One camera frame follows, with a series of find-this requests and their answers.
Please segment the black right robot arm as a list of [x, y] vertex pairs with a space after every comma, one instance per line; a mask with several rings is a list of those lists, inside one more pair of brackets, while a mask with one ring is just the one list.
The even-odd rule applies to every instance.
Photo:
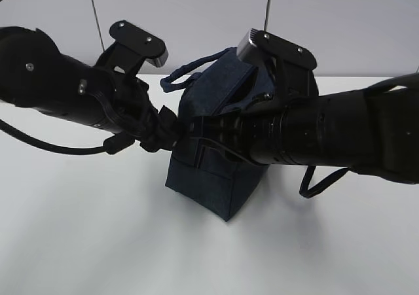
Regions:
[[314, 97], [198, 116], [190, 135], [254, 165], [344, 167], [418, 182], [418, 75]]

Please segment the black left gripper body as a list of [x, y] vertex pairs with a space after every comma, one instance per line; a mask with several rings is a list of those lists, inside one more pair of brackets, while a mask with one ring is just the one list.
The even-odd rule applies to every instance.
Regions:
[[148, 90], [149, 85], [135, 73], [95, 69], [95, 123], [110, 133], [125, 133], [143, 145], [153, 144], [157, 134], [157, 110]]

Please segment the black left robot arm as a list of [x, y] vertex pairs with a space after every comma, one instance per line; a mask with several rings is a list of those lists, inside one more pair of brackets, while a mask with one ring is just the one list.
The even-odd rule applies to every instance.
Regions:
[[70, 148], [36, 139], [2, 122], [1, 130], [41, 150], [66, 155], [116, 154], [135, 142], [147, 152], [172, 150], [183, 125], [167, 107], [157, 109], [138, 77], [144, 63], [161, 67], [163, 40], [127, 21], [114, 23], [113, 44], [87, 65], [62, 54], [40, 29], [1, 28], [1, 101], [111, 134], [99, 147]]

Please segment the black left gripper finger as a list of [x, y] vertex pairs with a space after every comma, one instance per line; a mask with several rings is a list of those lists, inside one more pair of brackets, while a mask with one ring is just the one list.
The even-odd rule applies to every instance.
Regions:
[[154, 109], [147, 125], [148, 132], [140, 140], [140, 146], [150, 153], [159, 150], [172, 151], [183, 137], [183, 123], [164, 105], [159, 112]]

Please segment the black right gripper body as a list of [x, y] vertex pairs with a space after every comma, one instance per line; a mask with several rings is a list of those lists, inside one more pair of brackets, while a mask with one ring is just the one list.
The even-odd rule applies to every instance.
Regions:
[[267, 141], [274, 136], [275, 117], [286, 110], [274, 93], [262, 93], [243, 109], [192, 119], [192, 137], [206, 147], [223, 153], [233, 162], [256, 166], [287, 165], [284, 151], [268, 150]]

